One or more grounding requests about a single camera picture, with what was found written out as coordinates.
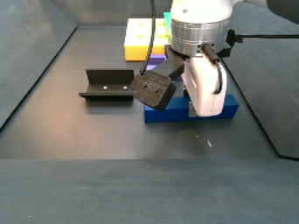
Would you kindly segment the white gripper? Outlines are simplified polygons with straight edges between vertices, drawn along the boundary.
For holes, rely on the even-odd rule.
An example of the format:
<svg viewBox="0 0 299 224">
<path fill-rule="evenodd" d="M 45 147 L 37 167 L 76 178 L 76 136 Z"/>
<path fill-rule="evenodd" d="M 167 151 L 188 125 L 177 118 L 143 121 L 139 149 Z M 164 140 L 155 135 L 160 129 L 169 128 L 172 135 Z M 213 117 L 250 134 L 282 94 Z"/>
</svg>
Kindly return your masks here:
<svg viewBox="0 0 299 224">
<path fill-rule="evenodd" d="M 184 61 L 181 79 L 196 115 L 217 116 L 227 93 L 227 71 L 221 63 L 212 63 L 208 56 L 199 53 Z"/>
</svg>

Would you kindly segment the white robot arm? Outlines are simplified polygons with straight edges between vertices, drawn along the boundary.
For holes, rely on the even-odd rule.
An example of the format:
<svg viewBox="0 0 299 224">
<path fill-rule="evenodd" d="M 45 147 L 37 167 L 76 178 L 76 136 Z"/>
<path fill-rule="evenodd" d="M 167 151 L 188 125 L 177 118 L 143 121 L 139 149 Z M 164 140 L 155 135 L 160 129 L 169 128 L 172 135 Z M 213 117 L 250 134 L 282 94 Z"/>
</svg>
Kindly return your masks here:
<svg viewBox="0 0 299 224">
<path fill-rule="evenodd" d="M 195 113 L 221 113 L 227 71 L 217 53 L 224 49 L 233 0 L 172 0 L 171 48 L 187 57 L 181 79 Z"/>
</svg>

